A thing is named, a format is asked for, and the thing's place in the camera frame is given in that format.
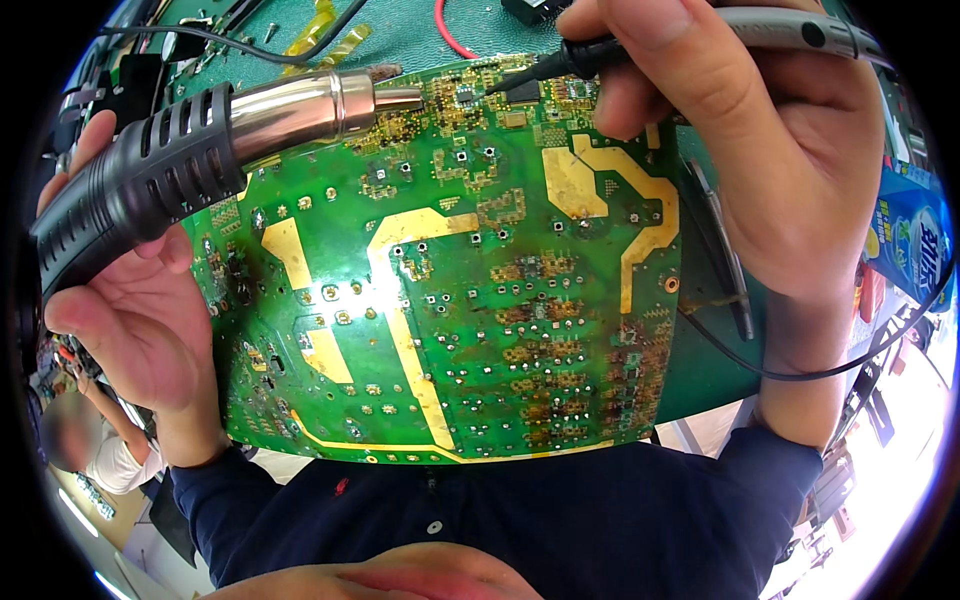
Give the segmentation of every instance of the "printed circuit board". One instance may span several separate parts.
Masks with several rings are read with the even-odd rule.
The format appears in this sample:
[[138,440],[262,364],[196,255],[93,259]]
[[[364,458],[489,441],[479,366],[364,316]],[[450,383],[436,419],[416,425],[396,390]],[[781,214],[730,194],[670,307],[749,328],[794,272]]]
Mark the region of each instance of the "printed circuit board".
[[255,165],[184,222],[234,440],[464,464],[649,435],[680,286],[673,126],[606,139],[575,78],[481,97],[531,59],[380,84],[424,109]]

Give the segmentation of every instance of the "screw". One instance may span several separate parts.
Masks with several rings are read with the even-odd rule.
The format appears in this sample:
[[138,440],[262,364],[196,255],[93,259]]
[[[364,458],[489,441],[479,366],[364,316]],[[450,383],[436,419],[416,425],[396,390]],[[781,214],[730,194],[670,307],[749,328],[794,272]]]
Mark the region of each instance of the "screw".
[[270,38],[274,36],[274,34],[276,33],[276,30],[277,30],[277,29],[279,29],[279,27],[277,26],[276,23],[271,23],[271,24],[267,27],[267,34],[263,37],[263,43],[264,43],[264,44],[269,44],[269,43],[270,43]]

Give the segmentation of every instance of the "workbench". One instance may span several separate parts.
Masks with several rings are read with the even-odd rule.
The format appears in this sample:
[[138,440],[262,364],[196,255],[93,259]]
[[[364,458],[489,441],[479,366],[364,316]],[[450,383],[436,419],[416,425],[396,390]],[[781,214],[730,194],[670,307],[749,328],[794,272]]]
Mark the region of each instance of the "workbench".
[[[338,10],[348,3],[348,0],[333,0]],[[229,0],[173,0],[158,24],[174,25],[182,18],[197,17],[200,9],[208,16],[218,15],[230,4]],[[314,13],[311,0],[266,0],[240,27],[243,33],[235,32],[234,37],[252,36],[258,47],[281,53]],[[560,41],[552,23],[527,28],[504,12],[496,0],[449,0],[445,20],[451,34],[481,57],[497,53],[551,52]],[[263,38],[270,23],[276,23],[278,29],[270,43],[264,46]],[[359,23],[369,24],[373,33],[339,68],[398,62],[404,72],[413,72],[461,59],[437,32],[432,2],[371,0],[350,21],[345,31]],[[163,35],[154,36],[148,52],[159,53],[162,41]],[[183,85],[183,91],[175,94],[174,99],[179,100],[221,81],[231,81],[241,89],[248,88],[276,79],[281,70],[280,65],[249,55],[241,56],[235,49],[230,49],[225,57],[217,57],[199,74],[181,75],[173,88]],[[715,184],[715,172],[696,133],[689,127],[680,127],[678,132],[683,158],[696,157],[711,184]],[[689,212],[690,209],[703,210],[702,218],[705,223],[709,222],[706,207],[699,202],[691,183],[677,182],[684,198],[681,204],[683,266],[680,293],[683,301],[700,305],[722,299],[724,293]],[[766,291],[749,274],[746,278],[756,330],[753,341],[741,341],[733,312],[728,306],[708,305],[696,314],[730,348],[752,363],[760,364]],[[701,413],[755,394],[758,389],[757,375],[737,367],[684,319],[677,319],[658,422]]]

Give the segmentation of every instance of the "white shirt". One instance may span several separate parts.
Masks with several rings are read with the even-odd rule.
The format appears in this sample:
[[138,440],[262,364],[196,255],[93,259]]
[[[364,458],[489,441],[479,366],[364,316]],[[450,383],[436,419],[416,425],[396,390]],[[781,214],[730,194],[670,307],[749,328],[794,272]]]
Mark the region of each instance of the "white shirt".
[[127,443],[121,440],[113,426],[104,420],[103,442],[97,455],[86,466],[85,472],[86,476],[97,482],[105,492],[123,494],[146,483],[166,466],[166,461],[152,447],[143,465],[137,463],[127,448]]

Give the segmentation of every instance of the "dark navy shirt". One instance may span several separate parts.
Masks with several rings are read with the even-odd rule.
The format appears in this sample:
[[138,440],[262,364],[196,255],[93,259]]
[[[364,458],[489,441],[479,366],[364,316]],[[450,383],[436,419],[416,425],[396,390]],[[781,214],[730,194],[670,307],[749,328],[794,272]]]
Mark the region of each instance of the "dark navy shirt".
[[172,472],[217,587],[452,541],[548,600],[619,600],[756,598],[822,468],[816,450],[751,427],[716,460],[652,444],[458,467],[316,460],[281,486],[231,449]]

